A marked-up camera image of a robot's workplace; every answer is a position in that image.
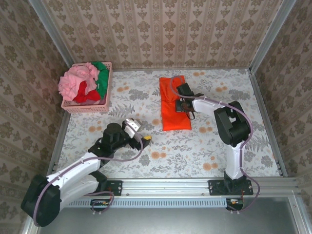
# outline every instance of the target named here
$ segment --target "damask wallpaper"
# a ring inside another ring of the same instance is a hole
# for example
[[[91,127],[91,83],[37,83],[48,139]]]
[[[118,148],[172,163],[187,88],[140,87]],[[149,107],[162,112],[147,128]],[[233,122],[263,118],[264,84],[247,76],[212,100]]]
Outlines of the damask wallpaper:
[[[30,4],[0,1],[0,233],[18,233],[20,203],[46,173],[63,111],[59,76],[66,65]]]
[[[297,0],[256,77],[288,173],[312,214],[312,1]]]
[[[248,67],[282,0],[42,0],[74,62]]]

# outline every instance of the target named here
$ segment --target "red cloth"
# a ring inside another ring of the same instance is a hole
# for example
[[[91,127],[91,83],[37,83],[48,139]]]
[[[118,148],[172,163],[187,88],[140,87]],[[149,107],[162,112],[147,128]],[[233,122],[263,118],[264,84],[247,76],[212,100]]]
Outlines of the red cloth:
[[[177,92],[176,88],[181,85],[181,79],[175,78],[172,82],[172,87]],[[170,88],[170,78],[159,79],[160,98],[161,98],[161,117],[162,117],[162,130],[184,130],[192,129],[191,121],[186,113],[176,112],[176,100],[179,99]]]
[[[77,103],[82,103],[82,102],[85,102],[86,100],[98,101],[101,99],[98,91],[95,89],[91,90],[87,94],[85,94],[86,87],[87,87],[86,81],[83,81],[80,83],[79,89],[78,89],[78,94],[74,98],[73,101],[75,101]]]

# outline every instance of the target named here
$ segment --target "cable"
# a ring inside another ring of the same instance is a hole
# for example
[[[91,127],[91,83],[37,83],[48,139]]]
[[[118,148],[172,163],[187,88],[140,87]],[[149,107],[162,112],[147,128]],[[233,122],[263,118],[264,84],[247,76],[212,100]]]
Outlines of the cable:
[[[128,124],[126,122],[126,125],[135,133],[135,135],[137,135],[135,129],[130,126],[130,124]],[[138,152],[137,156],[133,157],[133,158],[129,158],[129,159],[117,159],[117,158],[108,158],[108,157],[90,157],[90,158],[86,158],[84,160],[80,160],[79,162],[77,162],[76,164],[72,165],[71,167],[67,168],[65,171],[63,171],[61,174],[59,174],[57,177],[55,177],[54,179],[52,179],[49,183],[47,183],[47,185],[43,188],[43,190],[41,191],[40,195],[38,196],[38,200],[35,204],[35,208],[34,208],[34,215],[33,215],[33,220],[34,220],[34,224],[39,227],[39,224],[37,223],[37,213],[38,213],[38,208],[39,208],[39,204],[41,202],[41,199],[44,195],[44,193],[47,191],[47,189],[49,188],[49,186],[51,184],[53,184],[56,180],[60,179],[63,175],[65,175],[67,172],[69,172],[70,170],[74,169],[75,167],[77,167],[78,165],[82,164],[82,163],[85,163],[87,161],[90,161],[90,160],[94,160],[94,159],[97,159],[97,160],[109,160],[109,161],[117,161],[117,162],[129,162],[129,161],[132,161],[132,160],[135,160],[137,159],[142,151],[143,151],[143,142],[141,140],[140,137],[137,137],[139,142],[140,142],[140,145],[141,145],[141,148],[140,148],[140,151]]]
[[[239,109],[237,109],[237,108],[235,108],[235,107],[233,107],[233,106],[230,106],[230,105],[228,105],[228,104],[226,104],[226,103],[223,103],[223,102],[221,102],[221,101],[216,101],[216,100],[210,99],[210,98],[208,98],[208,97],[206,97],[206,96],[205,96],[205,97],[203,97],[203,96],[201,96],[201,97],[190,97],[190,96],[180,95],[180,94],[177,93],[177,92],[174,90],[174,88],[172,87],[172,83],[173,83],[173,80],[174,80],[175,78],[179,78],[179,79],[181,79],[181,80],[182,80],[182,78],[181,78],[180,76],[174,76],[174,77],[172,77],[171,80],[170,80],[170,88],[171,88],[172,92],[173,92],[174,94],[176,94],[177,96],[179,96],[179,97],[181,97],[181,98],[193,98],[193,99],[207,100],[207,101],[209,101],[209,102],[212,102],[212,103],[215,103],[215,104],[218,104],[218,105],[226,106],[226,107],[231,108],[232,110],[235,110],[236,112],[240,113],[240,114],[245,118],[245,120],[248,122],[248,125],[249,125],[249,127],[250,127],[250,135],[249,135],[249,137],[248,137],[248,138],[241,144],[241,146],[240,146],[240,149],[239,149],[239,166],[240,166],[240,170],[241,170],[241,172],[243,173],[243,175],[244,175],[245,177],[247,177],[248,179],[252,180],[252,181],[257,185],[258,191],[257,191],[257,193],[256,193],[256,195],[255,195],[253,201],[252,201],[246,208],[240,210],[239,212],[242,212],[242,211],[247,210],[248,208],[250,208],[250,207],[253,205],[253,203],[256,201],[256,199],[258,198],[258,196],[259,196],[259,194],[260,194],[260,185],[259,185],[259,183],[258,183],[254,178],[252,178],[251,176],[247,175],[246,172],[245,172],[245,171],[243,170],[243,168],[242,168],[242,165],[243,165],[243,148],[244,148],[244,146],[247,144],[247,142],[248,142],[248,141],[252,138],[252,136],[253,136],[253,133],[254,133],[253,124],[251,123],[250,119],[247,117],[247,115],[246,115],[244,112],[242,112],[241,110],[239,110]]]
[[[96,196],[96,195],[100,195],[100,194],[110,194],[112,196],[112,199],[110,200],[110,203],[107,205],[107,207],[100,211],[101,213],[107,211],[109,209],[109,207],[113,204],[113,201],[114,201],[114,198],[115,198],[115,195],[113,192],[110,192],[110,191],[103,191],[103,192],[97,192],[97,193],[91,193],[91,194],[86,194],[87,196]],[[96,211],[94,210],[94,205],[97,204],[97,203],[100,203],[102,202],[101,200],[98,200],[98,201],[94,201],[92,203],[92,207],[91,207],[91,210],[93,211],[93,214],[96,213]]]
[[[238,211],[238,210],[235,209],[233,206],[228,205],[228,207],[229,207],[230,209],[232,209],[233,211]]]

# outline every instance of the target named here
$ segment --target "green cloth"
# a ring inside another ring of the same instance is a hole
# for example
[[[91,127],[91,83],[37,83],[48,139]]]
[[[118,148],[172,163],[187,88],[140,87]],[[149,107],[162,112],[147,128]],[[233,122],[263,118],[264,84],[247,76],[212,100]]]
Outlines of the green cloth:
[[[101,62],[91,62],[91,64],[99,70],[96,81],[96,90],[99,93],[101,99],[104,99],[107,93],[109,70],[107,70],[106,66]]]

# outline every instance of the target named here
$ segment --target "orange towel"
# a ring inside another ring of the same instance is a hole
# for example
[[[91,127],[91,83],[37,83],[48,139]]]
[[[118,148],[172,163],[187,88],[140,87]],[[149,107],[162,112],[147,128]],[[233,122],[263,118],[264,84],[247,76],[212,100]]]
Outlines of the orange towel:
[[[175,78],[172,82],[172,87],[177,92],[176,88],[181,85],[181,79]],[[159,89],[161,98],[161,117],[162,117],[162,130],[184,130],[192,129],[191,121],[186,113],[176,112],[176,100],[179,99],[170,88],[170,78],[159,79]]]

